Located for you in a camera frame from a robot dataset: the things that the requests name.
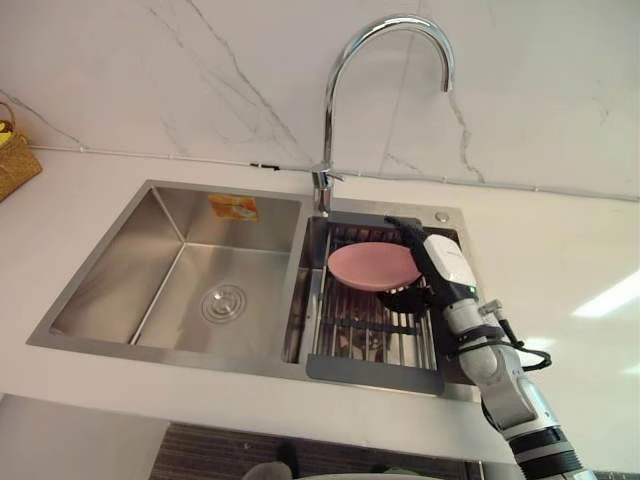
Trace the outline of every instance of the wicker basket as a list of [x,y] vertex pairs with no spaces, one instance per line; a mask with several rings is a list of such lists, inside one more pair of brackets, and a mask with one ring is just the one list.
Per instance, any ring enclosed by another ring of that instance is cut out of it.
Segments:
[[0,145],[0,202],[27,180],[42,171],[38,160],[27,146],[27,139],[15,130],[16,117],[11,107],[0,102],[11,115],[14,131],[9,139]]

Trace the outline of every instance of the drain strainer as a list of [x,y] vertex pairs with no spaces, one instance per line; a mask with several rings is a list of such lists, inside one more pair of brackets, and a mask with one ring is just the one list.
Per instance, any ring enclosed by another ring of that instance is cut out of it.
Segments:
[[202,296],[202,318],[212,323],[226,323],[238,318],[247,305],[247,296],[235,285],[219,285]]

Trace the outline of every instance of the faucet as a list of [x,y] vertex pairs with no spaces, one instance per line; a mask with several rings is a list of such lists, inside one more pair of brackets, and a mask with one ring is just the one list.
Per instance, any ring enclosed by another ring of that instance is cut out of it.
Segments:
[[324,152],[322,162],[311,167],[313,178],[313,199],[315,215],[327,217],[331,211],[331,195],[333,180],[343,180],[341,175],[333,171],[331,149],[333,144],[333,111],[336,102],[336,87],[344,68],[353,55],[370,40],[385,33],[396,30],[407,30],[421,34],[429,40],[438,51],[442,61],[442,91],[448,92],[453,88],[455,77],[455,62],[453,49],[442,29],[430,20],[415,15],[390,16],[377,20],[360,30],[344,47],[331,69],[327,90],[325,92],[324,118]]

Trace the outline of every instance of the dish rack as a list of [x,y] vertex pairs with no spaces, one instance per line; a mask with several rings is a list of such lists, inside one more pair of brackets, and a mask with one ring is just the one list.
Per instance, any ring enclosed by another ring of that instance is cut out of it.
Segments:
[[[438,369],[429,311],[425,310],[424,314],[392,312],[375,293],[341,284],[327,268],[329,255],[346,245],[402,243],[397,230],[386,224],[383,217],[365,217],[360,219],[361,225],[354,224],[353,216],[340,212],[333,212],[329,218],[307,374],[321,380],[439,395],[444,391],[444,377]],[[426,286],[424,278],[418,282]]]

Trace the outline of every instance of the sticker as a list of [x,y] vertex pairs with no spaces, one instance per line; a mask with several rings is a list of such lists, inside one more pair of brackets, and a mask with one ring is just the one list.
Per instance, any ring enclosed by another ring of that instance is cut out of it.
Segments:
[[258,207],[253,197],[210,193],[207,198],[218,218],[258,221]]

